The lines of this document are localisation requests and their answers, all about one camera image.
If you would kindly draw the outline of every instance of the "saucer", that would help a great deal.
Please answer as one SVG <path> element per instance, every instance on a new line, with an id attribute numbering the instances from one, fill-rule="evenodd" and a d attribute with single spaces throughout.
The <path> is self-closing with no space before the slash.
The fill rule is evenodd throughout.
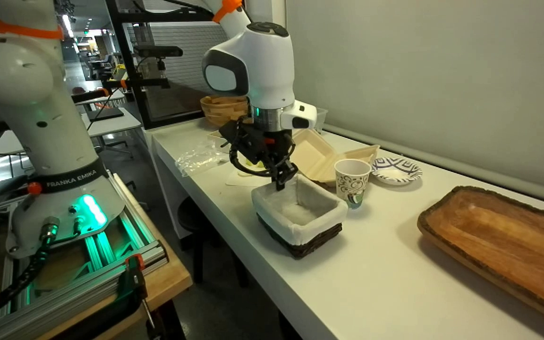
<path id="1" fill-rule="evenodd" d="M 409 185 L 421 175 L 419 168 L 405 158 L 379 156 L 371 162 L 371 175 L 387 185 Z"/>

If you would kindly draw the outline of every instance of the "lab bench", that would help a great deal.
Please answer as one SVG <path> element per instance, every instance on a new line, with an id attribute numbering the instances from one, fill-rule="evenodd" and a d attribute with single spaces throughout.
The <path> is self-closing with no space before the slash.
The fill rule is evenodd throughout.
<path id="1" fill-rule="evenodd" d="M 417 217 L 458 185 L 544 209 L 544 202 L 432 164 L 411 160 L 407 187 L 370 183 L 343 230 L 296 260 L 260 224 L 251 189 L 268 179 L 239 175 L 230 162 L 181 172 L 177 158 L 215 136 L 203 119 L 145 132 L 173 217 L 188 194 L 303 338 L 544 338 L 544 315 L 422 240 Z M 336 149 L 362 143 L 322 132 Z"/>

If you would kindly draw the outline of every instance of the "ceramic cup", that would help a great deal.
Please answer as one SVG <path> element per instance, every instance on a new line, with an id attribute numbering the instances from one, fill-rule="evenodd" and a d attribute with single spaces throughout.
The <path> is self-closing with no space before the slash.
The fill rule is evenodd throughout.
<path id="1" fill-rule="evenodd" d="M 370 164 L 360 158 L 339 158 L 334 162 L 336 194 L 347 202 L 349 209 L 362 206 L 370 170 Z"/>

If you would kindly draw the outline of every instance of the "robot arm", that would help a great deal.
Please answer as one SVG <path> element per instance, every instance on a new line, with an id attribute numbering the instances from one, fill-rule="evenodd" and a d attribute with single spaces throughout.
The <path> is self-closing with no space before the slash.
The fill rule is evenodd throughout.
<path id="1" fill-rule="evenodd" d="M 11 211 L 14 258 L 41 247 L 48 221 L 58 247 L 103 230 L 124 207 L 64 87 L 60 37 L 52 2 L 0 0 L 0 119 L 33 166 L 30 194 Z"/>
<path id="2" fill-rule="evenodd" d="M 237 162 L 235 153 L 251 162 L 262 160 L 266 170 L 256 173 L 269 175 L 275 189 L 283 189 L 296 173 L 288 160 L 290 128 L 309 128 L 317 121 L 315 105 L 294 100 L 290 36 L 279 24 L 251 22 L 239 0 L 222 0 L 215 19 L 230 39 L 205 53 L 203 79 L 215 92 L 241 94 L 249 100 L 249 119 L 220 128 L 232 143 L 230 160 L 249 173 L 252 172 Z"/>

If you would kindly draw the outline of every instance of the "small bowl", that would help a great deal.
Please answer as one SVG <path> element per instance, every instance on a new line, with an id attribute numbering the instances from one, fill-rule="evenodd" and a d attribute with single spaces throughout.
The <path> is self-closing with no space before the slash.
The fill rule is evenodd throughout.
<path id="1" fill-rule="evenodd" d="M 421 175 L 419 168 L 405 158 L 379 156 L 371 160 L 371 175 L 381 183 L 402 187 Z"/>

